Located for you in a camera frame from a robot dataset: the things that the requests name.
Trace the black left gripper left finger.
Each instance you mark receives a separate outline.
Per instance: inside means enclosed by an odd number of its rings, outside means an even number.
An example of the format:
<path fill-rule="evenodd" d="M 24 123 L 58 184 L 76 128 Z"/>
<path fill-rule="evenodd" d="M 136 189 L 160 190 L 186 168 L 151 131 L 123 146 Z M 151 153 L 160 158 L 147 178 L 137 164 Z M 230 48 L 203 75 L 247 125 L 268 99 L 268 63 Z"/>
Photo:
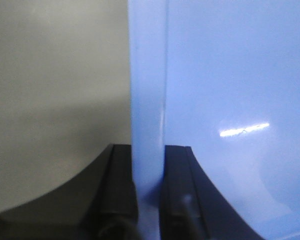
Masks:
<path fill-rule="evenodd" d="M 108 145 L 56 189 L 0 212 L 0 240 L 137 240 L 132 148 Z"/>

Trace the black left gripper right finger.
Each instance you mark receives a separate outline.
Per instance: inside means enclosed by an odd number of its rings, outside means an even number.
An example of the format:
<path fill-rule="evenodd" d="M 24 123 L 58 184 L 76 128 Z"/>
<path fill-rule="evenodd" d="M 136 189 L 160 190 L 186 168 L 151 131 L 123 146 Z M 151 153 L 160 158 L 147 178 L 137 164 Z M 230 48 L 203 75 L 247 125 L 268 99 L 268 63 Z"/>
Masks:
<path fill-rule="evenodd" d="M 262 239 L 219 192 L 189 146 L 165 146 L 159 226 L 163 240 Z"/>

